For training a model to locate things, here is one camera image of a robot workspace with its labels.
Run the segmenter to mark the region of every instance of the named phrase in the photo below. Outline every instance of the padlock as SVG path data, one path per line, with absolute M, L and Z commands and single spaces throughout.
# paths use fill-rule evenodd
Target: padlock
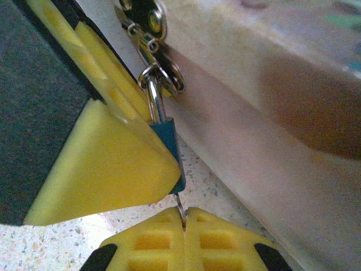
M 176 194 L 186 188 L 186 178 L 184 176 L 181 154 L 179 152 L 174 119 L 167 117 L 164 109 L 161 94 L 162 75 L 160 66 L 157 64 L 151 65 L 139 76 L 138 84 L 146 92 L 148 97 L 149 109 L 152 116 L 151 128 L 179 163 L 182 174 L 170 192 L 170 194 Z

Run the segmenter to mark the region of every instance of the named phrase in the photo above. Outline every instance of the yellow plastic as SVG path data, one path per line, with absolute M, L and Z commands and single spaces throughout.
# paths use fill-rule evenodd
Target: yellow plastic
M 268 271 L 254 245 L 266 238 L 198 208 L 188 209 L 186 271 Z
M 180 176 L 99 100 L 78 118 L 24 224 L 48 225 L 165 197 Z
M 117 91 L 123 92 L 140 115 L 146 121 L 150 121 L 151 114 L 146 94 L 141 91 L 105 42 L 83 22 L 78 23 L 75 33 L 92 53 L 107 76 L 116 83 Z
M 184 232 L 178 211 L 168 208 L 100 246 L 114 243 L 118 249 L 107 270 L 184 270 Z
M 198 208 L 186 232 L 175 207 L 105 240 L 118 249 L 107 271 L 268 271 L 254 245 L 266 238 Z

